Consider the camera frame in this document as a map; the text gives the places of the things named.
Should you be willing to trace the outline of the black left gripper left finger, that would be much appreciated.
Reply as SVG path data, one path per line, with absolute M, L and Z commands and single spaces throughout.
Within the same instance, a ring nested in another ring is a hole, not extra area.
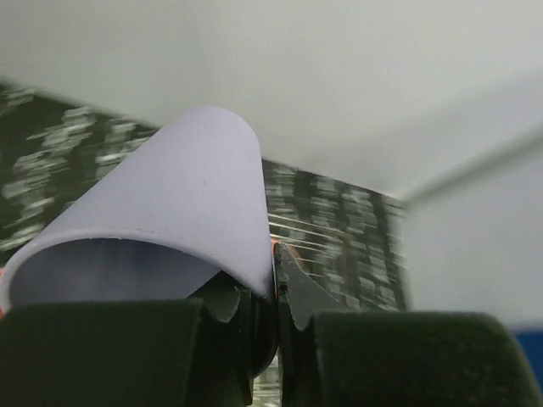
M 246 406 L 253 299 L 224 274 L 191 298 L 33 304 L 1 321 L 4 406 Z

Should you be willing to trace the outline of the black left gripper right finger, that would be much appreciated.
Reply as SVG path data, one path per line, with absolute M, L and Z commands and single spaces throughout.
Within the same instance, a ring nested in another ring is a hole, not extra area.
M 539 406 L 515 337 L 481 313 L 355 311 L 274 248 L 285 406 Z

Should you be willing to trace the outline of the lavender plastic cup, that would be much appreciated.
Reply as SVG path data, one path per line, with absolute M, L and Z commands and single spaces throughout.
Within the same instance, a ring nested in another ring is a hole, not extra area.
M 233 112 L 203 106 L 161 128 L 18 250 L 1 307 L 187 298 L 219 273 L 256 301 L 253 366 L 277 340 L 260 144 Z

